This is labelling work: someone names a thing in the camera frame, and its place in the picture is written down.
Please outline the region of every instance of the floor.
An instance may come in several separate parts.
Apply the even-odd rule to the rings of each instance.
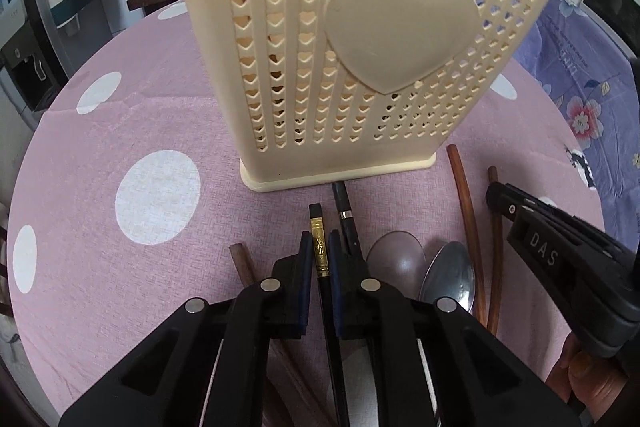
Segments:
[[[33,137],[33,132],[22,121],[4,91],[0,89],[0,225],[6,228],[7,208],[14,193],[18,171]],[[0,261],[6,263],[6,245],[0,247]],[[7,293],[6,280],[0,281],[3,295]],[[60,415],[53,409],[36,378],[24,352],[15,321],[0,315],[0,357],[11,372],[32,407],[47,424],[58,425]]]

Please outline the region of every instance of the basket base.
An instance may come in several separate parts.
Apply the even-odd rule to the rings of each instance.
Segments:
[[[274,192],[275,190],[286,190],[288,188],[309,187],[311,185],[323,185],[344,180],[355,180],[358,178],[368,178],[370,176],[380,176],[382,174],[393,174],[393,172],[417,171],[428,169],[436,162],[436,153],[430,158],[418,162],[393,163],[389,165],[378,165],[364,169],[353,169],[351,171],[329,172],[328,174],[317,174],[316,176],[303,176],[301,178],[291,178],[289,180],[274,180],[272,182],[255,182],[251,179],[249,172],[244,168],[240,160],[240,177],[242,183],[254,192]]]

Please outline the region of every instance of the silver screw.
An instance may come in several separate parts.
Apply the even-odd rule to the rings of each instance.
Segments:
[[[190,313],[198,313],[204,309],[204,301],[202,299],[189,299],[187,304],[184,305],[184,309],[186,309]]]
[[[380,289],[380,281],[378,279],[364,279],[360,283],[360,287],[368,292],[377,292]]]
[[[450,313],[456,311],[458,303],[455,302],[451,297],[443,297],[441,299],[438,299],[438,302],[436,302],[436,306],[440,311]]]
[[[274,279],[273,277],[269,277],[260,283],[260,288],[262,288],[266,292],[274,292],[278,288],[280,288],[280,281]]]

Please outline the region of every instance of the pink flower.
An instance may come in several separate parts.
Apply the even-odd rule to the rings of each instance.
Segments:
[[[582,150],[591,147],[591,139],[602,136],[603,126],[598,117],[602,112],[600,104],[595,100],[588,100],[582,105],[582,99],[574,96],[566,106],[567,123],[574,132],[575,139]]]

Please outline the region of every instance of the round table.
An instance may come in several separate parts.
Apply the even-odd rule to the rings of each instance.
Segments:
[[[60,413],[188,298],[234,297],[242,285],[229,245],[244,242],[265,277],[297,251],[309,203],[324,206],[326,230],[338,227],[327,185],[269,194],[244,187],[186,11],[179,2],[148,16],[94,55],[44,114],[18,176],[8,230],[12,303],[31,366]],[[554,103],[515,61],[503,74],[448,140],[465,165],[487,295],[489,166],[501,181],[603,228],[598,195],[570,161],[567,150],[578,145]],[[428,256],[446,241],[465,242],[444,147],[431,169],[348,187],[364,252],[391,230],[413,233]],[[318,304],[313,288],[307,335],[290,346],[325,397]],[[544,378],[567,333],[507,246],[500,340]],[[286,385],[277,367],[270,371]],[[304,414],[283,393],[294,418]]]

